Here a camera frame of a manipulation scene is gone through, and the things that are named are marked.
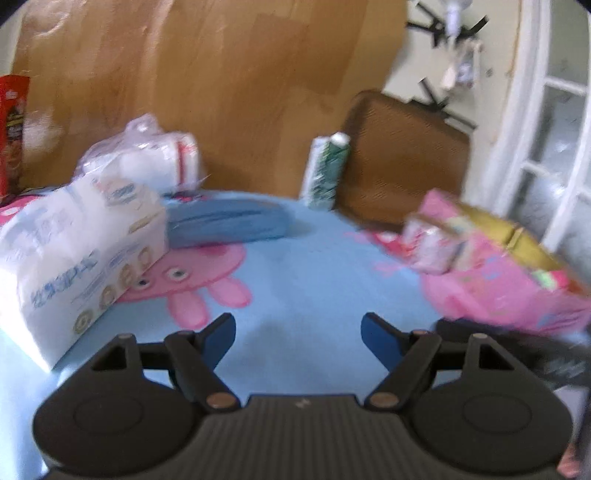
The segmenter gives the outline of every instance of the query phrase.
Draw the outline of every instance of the white window frame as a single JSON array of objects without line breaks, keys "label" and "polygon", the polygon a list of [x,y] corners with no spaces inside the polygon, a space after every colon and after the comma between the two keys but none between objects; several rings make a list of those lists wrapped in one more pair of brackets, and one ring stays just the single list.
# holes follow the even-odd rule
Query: white window frame
[{"label": "white window frame", "polygon": [[[548,75],[551,6],[551,0],[523,1],[513,84],[499,139],[489,159],[480,206],[496,215],[508,216],[524,172],[558,181],[565,190],[541,240],[549,251],[555,252],[569,228],[577,201],[583,198],[591,202],[591,189],[584,185],[591,162],[591,95],[587,94],[587,85]],[[591,15],[587,17],[591,52]],[[591,54],[588,68],[587,81],[591,82]],[[529,157],[540,124],[546,87],[586,98],[573,169],[568,178]]]}]

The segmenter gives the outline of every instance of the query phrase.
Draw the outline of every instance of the white bottle cap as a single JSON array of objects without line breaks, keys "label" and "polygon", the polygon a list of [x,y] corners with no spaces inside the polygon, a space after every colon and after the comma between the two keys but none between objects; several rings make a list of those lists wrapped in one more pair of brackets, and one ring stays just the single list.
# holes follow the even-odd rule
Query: white bottle cap
[{"label": "white bottle cap", "polygon": [[351,137],[343,132],[337,132],[330,137],[330,143],[336,145],[337,147],[346,147],[351,142]]},{"label": "white bottle cap", "polygon": [[462,11],[472,5],[472,0],[441,0],[447,10],[446,35],[457,38],[462,31]]}]

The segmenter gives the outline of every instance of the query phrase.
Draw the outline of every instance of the brown chair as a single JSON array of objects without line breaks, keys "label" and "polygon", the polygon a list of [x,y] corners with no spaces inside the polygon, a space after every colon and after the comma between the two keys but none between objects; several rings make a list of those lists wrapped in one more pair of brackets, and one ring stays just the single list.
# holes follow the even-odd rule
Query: brown chair
[{"label": "brown chair", "polygon": [[461,194],[469,137],[438,114],[367,90],[355,97],[342,130],[351,154],[336,208],[364,226],[399,228],[435,187]]}]

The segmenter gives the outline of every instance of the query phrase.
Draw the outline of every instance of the pink cartoon character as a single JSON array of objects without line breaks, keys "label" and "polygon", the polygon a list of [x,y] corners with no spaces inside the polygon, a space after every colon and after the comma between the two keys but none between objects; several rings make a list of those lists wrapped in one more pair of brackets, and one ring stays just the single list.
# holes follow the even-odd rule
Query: pink cartoon character
[{"label": "pink cartoon character", "polygon": [[174,321],[184,329],[199,330],[210,317],[196,290],[205,287],[216,302],[226,307],[250,304],[250,290],[230,276],[245,257],[246,250],[239,244],[171,250],[137,279],[120,301],[166,297]]}]

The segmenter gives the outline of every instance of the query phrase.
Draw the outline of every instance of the red box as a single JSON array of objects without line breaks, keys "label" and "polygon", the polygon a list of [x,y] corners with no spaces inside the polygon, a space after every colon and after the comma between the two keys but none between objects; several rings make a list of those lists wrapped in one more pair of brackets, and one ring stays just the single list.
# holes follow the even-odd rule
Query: red box
[{"label": "red box", "polygon": [[0,77],[0,203],[18,191],[29,77]]}]

